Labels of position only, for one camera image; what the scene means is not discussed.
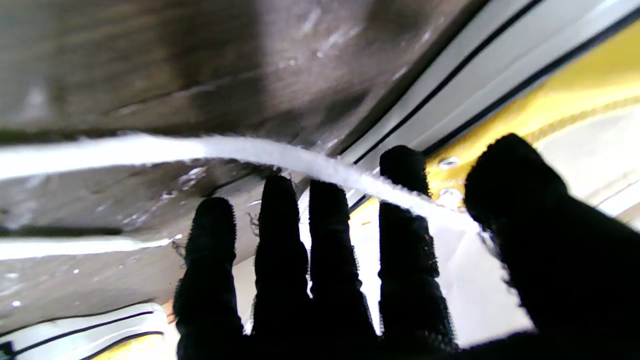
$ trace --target white cord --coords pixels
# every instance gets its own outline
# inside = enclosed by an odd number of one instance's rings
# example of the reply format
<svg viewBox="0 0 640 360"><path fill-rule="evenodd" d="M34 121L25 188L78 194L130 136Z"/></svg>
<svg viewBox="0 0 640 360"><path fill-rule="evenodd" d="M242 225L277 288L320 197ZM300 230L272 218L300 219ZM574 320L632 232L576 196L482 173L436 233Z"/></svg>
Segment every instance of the white cord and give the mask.
<svg viewBox="0 0 640 360"><path fill-rule="evenodd" d="M392 184L338 159L271 140L240 136L172 138L136 133L43 145L0 147L0 181L91 168L151 165L200 158L237 159L303 172L314 179L359 190L425 216L430 222L477 229L465 214Z"/></svg>

